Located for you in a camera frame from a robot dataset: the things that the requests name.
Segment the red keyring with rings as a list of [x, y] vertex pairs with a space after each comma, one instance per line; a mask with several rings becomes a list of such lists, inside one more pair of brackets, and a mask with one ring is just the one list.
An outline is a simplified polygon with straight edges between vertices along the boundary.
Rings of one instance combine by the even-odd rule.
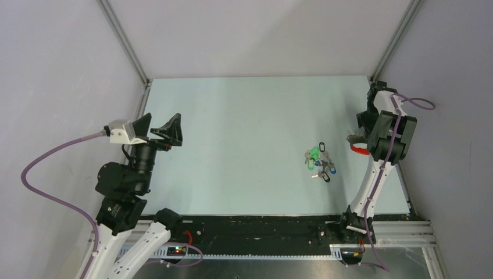
[[349, 133], [346, 140], [349, 142], [351, 151], [360, 155], [370, 155], [367, 150], [367, 135], [365, 133]]

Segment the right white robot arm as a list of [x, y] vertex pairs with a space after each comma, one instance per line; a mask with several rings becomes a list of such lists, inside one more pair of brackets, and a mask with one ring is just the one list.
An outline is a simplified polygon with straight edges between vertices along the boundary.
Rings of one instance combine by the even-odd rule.
[[367, 108], [357, 114], [361, 137], [366, 144], [368, 165], [360, 188], [341, 216], [339, 238], [346, 244], [359, 242], [371, 231], [376, 203], [389, 173], [410, 148], [417, 118], [408, 115], [398, 91], [384, 81], [371, 83]]

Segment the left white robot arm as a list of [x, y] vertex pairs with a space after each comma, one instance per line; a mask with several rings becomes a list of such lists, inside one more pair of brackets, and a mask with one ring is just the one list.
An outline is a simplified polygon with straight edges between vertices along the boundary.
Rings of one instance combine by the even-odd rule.
[[104, 164], [97, 176], [96, 192], [103, 195], [94, 230], [95, 251], [81, 278], [133, 278], [151, 255], [165, 242], [177, 242], [184, 234], [181, 216], [162, 209], [141, 238], [122, 256], [118, 254], [147, 204], [143, 196], [150, 192], [156, 154], [182, 146], [181, 114], [176, 113], [159, 128], [151, 128], [152, 115], [135, 121], [114, 120], [105, 127], [110, 143], [132, 146], [128, 163]]

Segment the bunch of tagged keys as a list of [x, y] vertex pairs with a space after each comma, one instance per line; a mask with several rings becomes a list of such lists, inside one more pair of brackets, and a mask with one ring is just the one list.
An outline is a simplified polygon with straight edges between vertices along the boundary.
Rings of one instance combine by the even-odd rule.
[[319, 168], [317, 173], [311, 176], [312, 178], [321, 178], [326, 183], [329, 183], [331, 178], [328, 174], [335, 174], [337, 172], [324, 142], [319, 142], [318, 146], [307, 150], [304, 158], [304, 164], [306, 164], [308, 170], [312, 171], [315, 167]]

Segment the right aluminium frame post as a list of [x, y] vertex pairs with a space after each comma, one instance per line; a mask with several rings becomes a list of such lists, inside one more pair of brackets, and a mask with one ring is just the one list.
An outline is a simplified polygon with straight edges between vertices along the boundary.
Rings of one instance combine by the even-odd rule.
[[369, 76], [369, 83], [376, 82], [381, 77], [424, 3], [424, 0], [412, 0], [409, 2], [389, 43]]

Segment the aluminium frame post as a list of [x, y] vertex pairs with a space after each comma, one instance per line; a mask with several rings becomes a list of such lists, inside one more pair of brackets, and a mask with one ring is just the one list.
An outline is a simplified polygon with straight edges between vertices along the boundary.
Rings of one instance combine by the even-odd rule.
[[99, 5], [103, 15], [105, 16], [110, 28], [112, 29], [116, 39], [120, 43], [122, 50], [128, 57], [130, 64], [137, 73], [140, 81], [142, 82], [144, 88], [149, 87], [150, 79], [145, 73], [145, 70], [116, 14], [110, 1], [108, 0], [96, 0]]
[[369, 76], [369, 83], [376, 82], [381, 77], [424, 3], [424, 0], [412, 0], [409, 2], [389, 43]]

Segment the left aluminium frame post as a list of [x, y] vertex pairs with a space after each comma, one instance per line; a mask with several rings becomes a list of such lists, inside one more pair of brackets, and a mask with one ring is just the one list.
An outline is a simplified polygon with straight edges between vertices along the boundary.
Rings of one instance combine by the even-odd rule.
[[130, 64], [137, 73], [140, 81], [142, 82], [144, 88], [149, 87], [150, 79], [145, 73], [145, 70], [116, 14], [110, 1], [108, 0], [96, 0], [99, 5], [103, 15], [105, 16], [110, 28], [112, 29], [116, 39], [120, 43], [122, 50], [128, 57]]

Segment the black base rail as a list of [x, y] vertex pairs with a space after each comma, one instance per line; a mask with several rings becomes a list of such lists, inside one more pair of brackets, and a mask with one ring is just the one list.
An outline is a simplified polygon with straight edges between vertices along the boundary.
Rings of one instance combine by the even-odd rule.
[[[173, 242], [190, 242], [204, 255], [329, 255], [330, 245], [345, 245], [340, 217], [184, 215]], [[368, 237], [357, 243], [369, 244]]]

